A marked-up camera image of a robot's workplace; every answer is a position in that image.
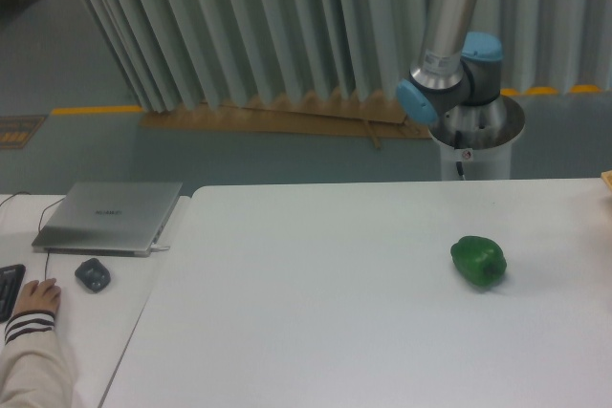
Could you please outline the person's hand on mouse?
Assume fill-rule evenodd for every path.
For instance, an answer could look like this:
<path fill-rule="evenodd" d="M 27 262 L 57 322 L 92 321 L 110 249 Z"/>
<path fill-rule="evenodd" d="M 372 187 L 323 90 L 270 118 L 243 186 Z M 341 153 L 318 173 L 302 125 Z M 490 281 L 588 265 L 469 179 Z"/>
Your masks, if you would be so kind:
<path fill-rule="evenodd" d="M 12 315 L 31 313 L 36 311 L 48 312 L 56 315 L 61 300 L 61 287 L 56 284 L 55 278 L 44 281 L 33 280 L 24 285 L 20 291 Z"/>

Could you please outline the cream sleeve forearm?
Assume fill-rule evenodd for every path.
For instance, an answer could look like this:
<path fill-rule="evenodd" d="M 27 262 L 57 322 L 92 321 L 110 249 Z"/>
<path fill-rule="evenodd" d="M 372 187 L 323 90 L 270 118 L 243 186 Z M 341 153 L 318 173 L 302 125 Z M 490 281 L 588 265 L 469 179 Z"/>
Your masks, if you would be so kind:
<path fill-rule="evenodd" d="M 1 351 L 3 407 L 69 407 L 73 381 L 55 332 L 55 314 L 34 310 L 6 324 Z"/>

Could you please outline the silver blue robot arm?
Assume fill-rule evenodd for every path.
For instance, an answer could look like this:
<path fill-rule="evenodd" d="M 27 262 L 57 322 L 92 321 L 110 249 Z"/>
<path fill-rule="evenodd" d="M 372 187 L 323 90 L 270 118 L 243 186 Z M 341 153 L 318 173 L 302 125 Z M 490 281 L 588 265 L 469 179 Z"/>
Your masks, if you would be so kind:
<path fill-rule="evenodd" d="M 611 0 L 429 0 L 421 48 L 396 95 L 407 116 L 455 149 L 523 132 L 505 88 L 611 85 Z"/>

